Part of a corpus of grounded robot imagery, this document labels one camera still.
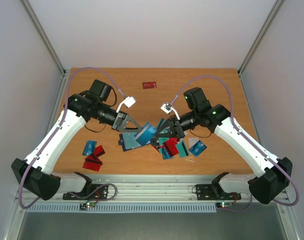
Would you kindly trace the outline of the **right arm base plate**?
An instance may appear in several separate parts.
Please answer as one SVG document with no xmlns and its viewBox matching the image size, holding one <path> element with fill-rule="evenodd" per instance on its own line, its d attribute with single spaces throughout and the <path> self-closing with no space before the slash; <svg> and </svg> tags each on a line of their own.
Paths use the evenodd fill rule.
<svg viewBox="0 0 304 240">
<path fill-rule="evenodd" d="M 240 193 L 226 193 L 212 184 L 197 184 L 194 193 L 199 201 L 232 201 L 241 200 Z"/>
</svg>

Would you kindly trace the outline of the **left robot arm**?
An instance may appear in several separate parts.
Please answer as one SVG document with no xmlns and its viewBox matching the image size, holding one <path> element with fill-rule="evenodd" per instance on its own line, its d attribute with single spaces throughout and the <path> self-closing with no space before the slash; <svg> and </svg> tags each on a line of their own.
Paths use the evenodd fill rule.
<svg viewBox="0 0 304 240">
<path fill-rule="evenodd" d="M 112 86 L 96 79 L 89 90 L 71 95 L 56 124 L 41 143 L 25 159 L 13 161 L 11 169 L 19 183 L 19 197 L 22 197 L 23 189 L 45 201 L 56 193 L 73 192 L 81 199 L 92 195 L 89 177 L 79 172 L 56 175 L 53 169 L 71 139 L 91 119 L 120 133 L 142 131 L 129 114 L 105 104 L 112 90 Z"/>
</svg>

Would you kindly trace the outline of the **dark blue card holder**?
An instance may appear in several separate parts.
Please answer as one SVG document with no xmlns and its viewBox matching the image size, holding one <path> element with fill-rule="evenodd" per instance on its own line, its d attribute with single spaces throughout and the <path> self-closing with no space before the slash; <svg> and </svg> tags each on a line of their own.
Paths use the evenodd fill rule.
<svg viewBox="0 0 304 240">
<path fill-rule="evenodd" d="M 119 134 L 119 141 L 118 144 L 122 147 L 123 151 L 129 151 L 129 150 L 133 150 L 133 149 L 137 149 L 146 145 L 150 144 L 150 141 L 148 141 L 146 144 L 141 145 L 140 143 L 138 143 L 135 138 L 134 135 L 136 133 L 134 132 L 125 132 L 125 133 L 120 133 Z"/>
</svg>

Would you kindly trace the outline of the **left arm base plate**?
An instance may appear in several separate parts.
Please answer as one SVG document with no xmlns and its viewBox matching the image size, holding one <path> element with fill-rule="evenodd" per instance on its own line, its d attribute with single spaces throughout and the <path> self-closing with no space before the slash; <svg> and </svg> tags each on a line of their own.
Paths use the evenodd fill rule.
<svg viewBox="0 0 304 240">
<path fill-rule="evenodd" d="M 86 186 L 81 192 L 67 192 L 62 196 L 63 200 L 105 200 L 107 199 L 109 186 L 105 184 L 91 184 Z"/>
</svg>

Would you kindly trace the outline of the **teal card top pile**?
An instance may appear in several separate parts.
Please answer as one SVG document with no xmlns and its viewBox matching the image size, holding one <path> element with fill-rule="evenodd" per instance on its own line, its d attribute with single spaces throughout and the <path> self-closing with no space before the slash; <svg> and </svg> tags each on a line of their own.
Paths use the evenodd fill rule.
<svg viewBox="0 0 304 240">
<path fill-rule="evenodd" d="M 166 125 L 167 119 L 160 119 L 158 125 L 157 125 L 157 130 L 162 132 L 162 131 L 166 131 L 167 129 L 167 125 Z"/>
</svg>

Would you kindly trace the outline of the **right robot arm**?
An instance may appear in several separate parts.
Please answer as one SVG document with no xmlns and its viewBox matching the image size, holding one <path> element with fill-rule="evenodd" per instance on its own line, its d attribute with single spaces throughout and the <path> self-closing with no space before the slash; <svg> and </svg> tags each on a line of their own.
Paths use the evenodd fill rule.
<svg viewBox="0 0 304 240">
<path fill-rule="evenodd" d="M 196 126 L 207 128 L 228 143 L 249 165 L 253 174 L 231 174 L 224 172 L 212 180 L 212 192 L 218 199 L 231 193 L 250 194 L 262 204 L 274 201 L 289 184 L 293 164 L 287 158 L 278 158 L 253 139 L 232 117 L 223 105 L 211 106 L 203 90 L 194 87 L 184 92 L 190 109 L 183 115 L 174 114 L 157 128 L 152 137 L 154 148 L 164 148 L 169 155 L 174 151 L 160 138 L 180 140 L 184 132 Z"/>
</svg>

